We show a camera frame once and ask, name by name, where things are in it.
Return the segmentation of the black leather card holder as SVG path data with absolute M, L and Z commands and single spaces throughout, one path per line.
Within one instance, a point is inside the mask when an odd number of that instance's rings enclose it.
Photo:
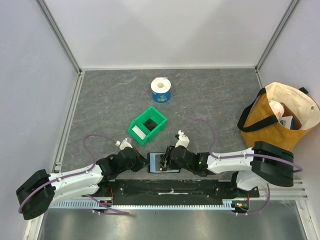
M 180 173 L 179 169 L 161 170 L 161 157 L 164 152 L 149 152 L 147 154 L 147 159 L 149 160 L 148 172 L 152 174 L 171 174 Z

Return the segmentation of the green plastic bin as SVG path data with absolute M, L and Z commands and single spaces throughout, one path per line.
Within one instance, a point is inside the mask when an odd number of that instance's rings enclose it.
M 155 107 L 150 106 L 130 123 L 128 133 L 144 146 L 165 129 L 167 120 Z

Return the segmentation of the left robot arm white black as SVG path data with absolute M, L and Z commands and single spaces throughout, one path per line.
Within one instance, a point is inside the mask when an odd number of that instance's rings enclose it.
M 25 220 L 32 220 L 65 200 L 94 194 L 106 196 L 110 192 L 108 181 L 128 170 L 138 172 L 149 163 L 136 149 L 125 147 L 80 169 L 60 173 L 38 170 L 16 190 L 18 213 Z

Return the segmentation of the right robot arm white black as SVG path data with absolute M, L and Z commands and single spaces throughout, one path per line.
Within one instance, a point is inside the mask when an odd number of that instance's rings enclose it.
M 180 145 L 169 150 L 160 165 L 171 170 L 184 169 L 200 177 L 234 172 L 235 180 L 229 184 L 229 191 L 235 197 L 260 185 L 287 188 L 294 185 L 293 153 L 264 141 L 227 153 L 195 154 Z

